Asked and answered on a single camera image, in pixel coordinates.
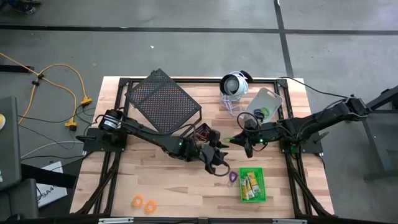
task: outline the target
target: white sign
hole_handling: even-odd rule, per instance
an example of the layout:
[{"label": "white sign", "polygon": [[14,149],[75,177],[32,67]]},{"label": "white sign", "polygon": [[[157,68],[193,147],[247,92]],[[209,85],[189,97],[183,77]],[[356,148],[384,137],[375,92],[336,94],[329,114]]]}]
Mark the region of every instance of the white sign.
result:
[{"label": "white sign", "polygon": [[[50,164],[48,166],[45,166],[42,169],[52,170],[54,172],[63,173],[63,169],[61,166],[62,166],[61,162],[58,161],[58,162],[54,162],[53,164]],[[40,198],[40,193],[38,190],[36,190],[37,198],[40,199],[38,201],[39,208],[68,195],[67,189],[65,187],[57,187],[57,186],[52,186],[52,185],[47,185],[47,184],[36,184],[36,186],[42,194],[41,198]]]}]

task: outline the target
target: purple object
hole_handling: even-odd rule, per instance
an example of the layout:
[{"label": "purple object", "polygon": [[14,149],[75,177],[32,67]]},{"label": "purple object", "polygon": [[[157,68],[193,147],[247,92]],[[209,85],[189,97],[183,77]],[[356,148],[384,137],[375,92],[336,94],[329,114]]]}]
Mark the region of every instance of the purple object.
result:
[{"label": "purple object", "polygon": [[231,172],[229,173],[229,181],[230,181],[231,183],[235,182],[235,180],[236,180],[237,178],[238,178],[238,174],[237,174],[236,172],[231,171]]}]

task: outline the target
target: gray floor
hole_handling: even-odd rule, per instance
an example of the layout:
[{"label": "gray floor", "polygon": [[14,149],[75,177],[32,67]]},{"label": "gray floor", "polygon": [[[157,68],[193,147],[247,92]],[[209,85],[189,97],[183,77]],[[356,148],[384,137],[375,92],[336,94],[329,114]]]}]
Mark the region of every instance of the gray floor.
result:
[{"label": "gray floor", "polygon": [[[287,29],[396,30],[398,2],[393,0],[280,0]],[[36,14],[23,16],[9,8],[0,22],[65,26],[278,28],[271,0],[44,0]],[[295,77],[323,91],[369,101],[398,84],[398,36],[288,35]],[[162,68],[173,76],[222,76],[244,69],[255,77],[286,74],[278,34],[216,34],[156,32],[0,31],[0,52],[40,70],[53,63],[68,63],[83,76],[87,92],[96,102],[105,75],[148,75]],[[12,64],[0,58],[0,64]],[[82,98],[75,74],[64,68],[46,73]],[[30,82],[24,74],[0,74],[0,98],[14,95],[20,114],[28,102]],[[308,90],[312,111],[323,109],[333,97]],[[72,98],[48,83],[39,86],[29,116],[61,120],[72,114]],[[85,125],[80,122],[78,134]],[[63,123],[25,120],[24,126],[58,141],[70,141]],[[398,182],[365,184],[363,175],[375,168],[362,124],[341,123],[327,129],[322,141],[326,175],[337,215],[398,222]],[[50,143],[20,129],[21,153]],[[69,151],[48,147],[34,156],[81,154],[81,144]],[[26,161],[44,166],[55,159]]]}]

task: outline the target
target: wooden tabletop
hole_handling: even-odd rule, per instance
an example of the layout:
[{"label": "wooden tabletop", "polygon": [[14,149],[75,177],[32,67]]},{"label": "wooden tabletop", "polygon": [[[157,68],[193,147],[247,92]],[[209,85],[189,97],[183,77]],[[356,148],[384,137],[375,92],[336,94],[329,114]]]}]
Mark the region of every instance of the wooden tabletop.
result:
[{"label": "wooden tabletop", "polygon": [[[95,117],[114,107],[119,78],[104,77]],[[293,80],[288,80],[288,84],[294,116],[304,117],[310,115],[310,106],[305,87]],[[220,106],[220,89],[217,83],[180,83],[180,86],[201,104],[203,113],[201,123],[206,123],[211,128],[218,130],[221,133],[221,139],[241,132],[241,129],[236,124],[236,119],[231,117]],[[249,93],[234,104],[240,105],[244,109],[250,103],[251,98],[263,87],[274,91],[271,84],[250,84]],[[148,127],[152,127],[143,115],[132,106],[129,109],[129,117]],[[275,114],[272,120],[276,121],[277,118],[277,114]],[[172,159],[162,152],[158,146],[135,136],[129,136],[126,150],[122,154],[119,166],[112,216],[294,217],[285,158],[280,153],[277,142],[270,143],[261,152],[254,152],[254,156],[250,159],[246,157],[244,149],[240,146],[231,144],[229,148],[223,149],[223,151],[229,152],[226,156],[226,162],[231,166],[231,170],[238,171],[240,167],[264,168],[267,202],[242,203],[239,184],[228,187],[228,177],[210,175],[205,171],[204,163],[200,161],[184,162]],[[81,208],[97,187],[103,157],[103,152],[94,152],[83,161],[71,212]],[[321,160],[314,155],[304,154],[303,164],[308,188],[324,208],[333,213]],[[222,173],[223,171],[225,171],[225,168],[217,167],[217,173]],[[104,192],[105,195],[108,194],[108,187]],[[155,213],[147,215],[144,213],[144,208],[132,208],[130,206],[134,196],[139,194],[144,196],[145,201],[156,201],[157,210]],[[301,204],[300,208],[304,211],[301,191],[298,191],[298,195]],[[101,209],[106,205],[106,199],[107,197],[103,197]]]}]

